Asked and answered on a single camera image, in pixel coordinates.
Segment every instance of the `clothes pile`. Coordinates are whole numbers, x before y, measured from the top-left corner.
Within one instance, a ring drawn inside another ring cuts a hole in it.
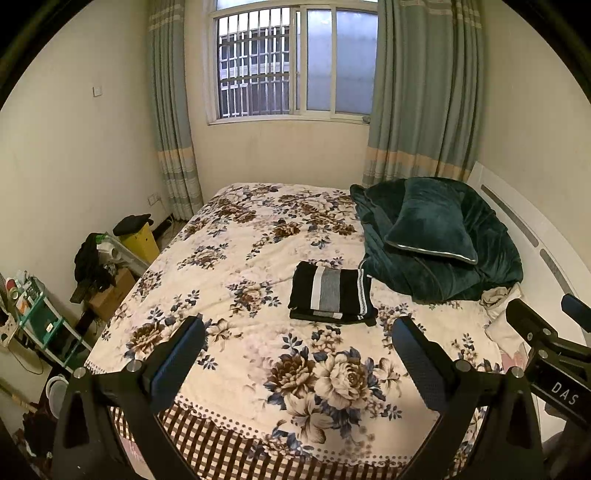
[[[523,338],[507,323],[505,310],[511,300],[520,299],[522,296],[521,285],[516,283],[511,289],[497,287],[486,290],[480,299],[480,304],[491,318],[491,324],[485,329],[486,336],[511,357],[519,351]]]
[[[339,270],[300,262],[293,277],[290,318],[373,326],[378,311],[371,303],[370,289],[371,278],[362,268]]]

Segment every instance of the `window frame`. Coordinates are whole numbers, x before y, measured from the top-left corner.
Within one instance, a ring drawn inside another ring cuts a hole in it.
[[[215,9],[215,0],[211,3]],[[217,21],[222,17],[243,14],[251,11],[266,10],[273,8],[291,8],[293,15],[290,16],[290,112],[282,115],[251,115],[234,118],[218,118],[220,112],[218,92],[218,58],[217,58]],[[215,10],[206,16],[207,26],[204,29],[207,35],[206,48],[204,53],[204,92],[207,123],[209,125],[228,124],[236,122],[253,122],[263,120],[319,120],[337,121],[354,124],[367,124],[363,121],[366,115],[354,113],[336,112],[336,55],[337,55],[337,21],[336,11],[350,10],[358,12],[377,13],[378,4],[364,0],[267,0],[251,4],[239,5],[237,7]],[[307,64],[308,51],[307,41],[301,42],[301,72],[300,72],[300,109],[296,109],[296,88],[297,88],[297,12],[300,12],[301,37],[307,38],[308,10],[330,10],[332,13],[332,68],[330,88],[330,111],[318,111],[307,109]]]

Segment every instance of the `dark green pillow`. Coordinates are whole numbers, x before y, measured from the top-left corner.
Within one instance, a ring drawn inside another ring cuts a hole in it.
[[[462,197],[445,182],[428,177],[407,179],[402,209],[385,242],[401,250],[478,263],[464,227]]]

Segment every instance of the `floor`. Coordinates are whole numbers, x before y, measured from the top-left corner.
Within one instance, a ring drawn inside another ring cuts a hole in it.
[[[177,234],[186,224],[187,222],[185,221],[173,220],[171,222],[171,225],[166,229],[162,236],[156,240],[156,244],[158,245],[160,251],[164,250],[168,246],[172,239],[177,236]]]

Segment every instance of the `bed headboard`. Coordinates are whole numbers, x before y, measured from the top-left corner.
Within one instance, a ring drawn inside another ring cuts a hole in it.
[[[476,163],[468,184],[495,210],[509,230],[524,270],[524,301],[567,340],[591,346],[591,335],[560,308],[565,293],[591,305],[591,272],[573,247],[542,213],[507,182]],[[544,412],[536,398],[542,441],[562,431],[564,420]]]

